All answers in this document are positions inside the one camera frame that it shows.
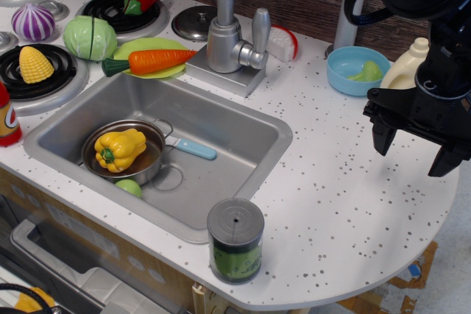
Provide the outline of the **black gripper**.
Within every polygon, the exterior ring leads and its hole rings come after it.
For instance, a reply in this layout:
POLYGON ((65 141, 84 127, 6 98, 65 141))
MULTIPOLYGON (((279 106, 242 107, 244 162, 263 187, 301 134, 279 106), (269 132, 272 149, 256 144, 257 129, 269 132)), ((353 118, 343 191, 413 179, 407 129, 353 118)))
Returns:
POLYGON ((464 151, 453 144, 470 145, 470 58, 438 56, 418 67, 416 86, 405 90, 368 91, 364 115, 372 122, 375 150, 385 156, 397 130, 442 145, 428 172, 443 177, 461 164, 464 151))

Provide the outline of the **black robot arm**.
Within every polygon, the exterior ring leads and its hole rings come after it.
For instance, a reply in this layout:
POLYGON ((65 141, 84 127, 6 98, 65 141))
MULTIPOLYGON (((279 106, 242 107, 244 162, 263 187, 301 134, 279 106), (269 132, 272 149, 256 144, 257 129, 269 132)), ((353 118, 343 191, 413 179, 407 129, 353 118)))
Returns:
POLYGON ((393 15, 429 23, 429 50, 405 90, 371 89, 364 115, 375 149, 385 155, 401 129, 440 145, 429 176, 442 177, 470 159, 470 0, 345 0, 356 26, 393 15))

